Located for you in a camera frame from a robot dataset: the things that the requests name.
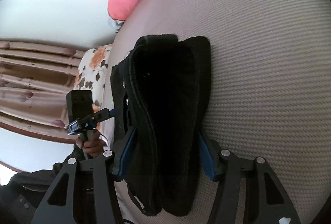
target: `white wall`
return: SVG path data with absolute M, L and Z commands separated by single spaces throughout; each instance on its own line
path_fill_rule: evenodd
M 112 43 L 108 0 L 1 0 L 0 39 L 87 50 Z
M 70 144 L 45 141 L 0 128 L 0 161 L 23 171 L 52 169 L 54 163 L 63 162 L 72 150 Z

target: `curtain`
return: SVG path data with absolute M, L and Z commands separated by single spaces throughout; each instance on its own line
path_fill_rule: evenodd
M 66 94 L 84 52 L 56 46 L 0 41 L 0 127 L 70 143 Z

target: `person's hand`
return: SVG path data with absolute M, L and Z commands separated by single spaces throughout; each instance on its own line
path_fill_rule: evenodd
M 84 151 L 87 154 L 90 154 L 93 157 L 97 157 L 98 155 L 103 153 L 103 148 L 107 146 L 106 142 L 101 140 L 100 138 L 100 132 L 95 131 L 93 134 L 92 140 L 86 141 L 83 145 L 82 140 L 80 137 L 76 139 L 76 145 L 81 149 L 83 146 L 85 147 Z

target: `black bag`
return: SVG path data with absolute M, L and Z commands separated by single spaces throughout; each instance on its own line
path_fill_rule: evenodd
M 155 216 L 162 208 L 187 215 L 199 176 L 197 132 L 211 87 L 208 39 L 141 37 L 112 68 L 110 81 L 116 110 L 114 143 L 130 126 L 138 131 L 125 177 L 132 201 L 145 215 Z

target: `beige sofa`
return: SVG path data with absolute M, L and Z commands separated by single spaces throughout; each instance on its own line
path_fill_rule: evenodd
M 203 35 L 212 48 L 209 137 L 240 157 L 265 156 L 302 224 L 331 192 L 330 0 L 141 0 L 118 33 L 109 67 L 143 35 Z M 103 107 L 113 106 L 106 75 Z M 147 217 L 125 182 L 118 192 L 140 224 L 206 224 L 216 183 L 201 175 L 190 214 Z M 244 190 L 237 223 L 243 212 Z

